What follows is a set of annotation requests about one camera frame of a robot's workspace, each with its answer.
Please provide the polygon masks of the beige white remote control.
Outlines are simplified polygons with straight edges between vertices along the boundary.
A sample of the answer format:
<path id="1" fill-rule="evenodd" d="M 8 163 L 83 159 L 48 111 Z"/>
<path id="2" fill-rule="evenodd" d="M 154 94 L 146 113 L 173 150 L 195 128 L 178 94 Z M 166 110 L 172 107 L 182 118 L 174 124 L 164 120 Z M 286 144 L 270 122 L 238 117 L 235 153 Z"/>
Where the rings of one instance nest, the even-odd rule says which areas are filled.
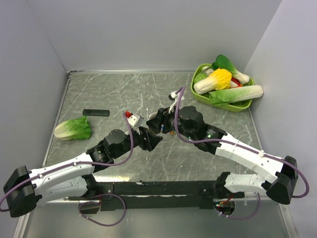
<path id="1" fill-rule="evenodd" d="M 154 113 L 150 114 L 149 115 L 149 119 L 155 118 L 157 116 L 157 114 L 158 114 L 157 112 L 154 112 Z"/>

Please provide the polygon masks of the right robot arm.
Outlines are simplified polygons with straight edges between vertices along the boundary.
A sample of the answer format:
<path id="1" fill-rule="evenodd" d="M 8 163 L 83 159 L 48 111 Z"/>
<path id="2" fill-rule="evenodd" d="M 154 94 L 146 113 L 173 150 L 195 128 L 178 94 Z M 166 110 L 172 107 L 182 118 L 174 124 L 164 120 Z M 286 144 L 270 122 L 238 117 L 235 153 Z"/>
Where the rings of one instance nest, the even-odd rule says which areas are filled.
<path id="1" fill-rule="evenodd" d="M 225 198 L 231 193 L 256 192 L 266 194 L 280 204 L 290 204 L 298 180 L 295 158 L 286 156 L 271 159 L 263 151 L 205 123 L 203 115 L 193 106 L 183 107 L 177 115 L 168 108 L 161 108 L 151 115 L 146 124 L 155 134 L 169 133 L 177 128 L 190 141 L 198 141 L 195 144 L 198 149 L 231 159 L 253 171 L 250 175 L 223 172 L 216 185 L 219 196 Z"/>

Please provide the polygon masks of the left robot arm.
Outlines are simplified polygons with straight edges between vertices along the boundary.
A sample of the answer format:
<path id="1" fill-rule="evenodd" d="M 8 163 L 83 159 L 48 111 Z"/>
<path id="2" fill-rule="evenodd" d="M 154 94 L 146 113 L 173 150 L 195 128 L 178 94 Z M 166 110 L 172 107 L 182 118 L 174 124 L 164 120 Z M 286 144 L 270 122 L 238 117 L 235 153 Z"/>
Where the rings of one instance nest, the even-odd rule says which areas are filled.
<path id="1" fill-rule="evenodd" d="M 3 187 L 1 202 L 7 202 L 8 208 L 1 211 L 9 212 L 12 218 L 23 216 L 44 198 L 55 200 L 55 193 L 44 194 L 53 186 L 115 166 L 115 159 L 125 153 L 132 154 L 135 147 L 150 152 L 161 141 L 161 136 L 152 135 L 145 127 L 129 133 L 115 129 L 96 146 L 73 159 L 41 169 L 28 170 L 21 166 L 13 171 Z"/>

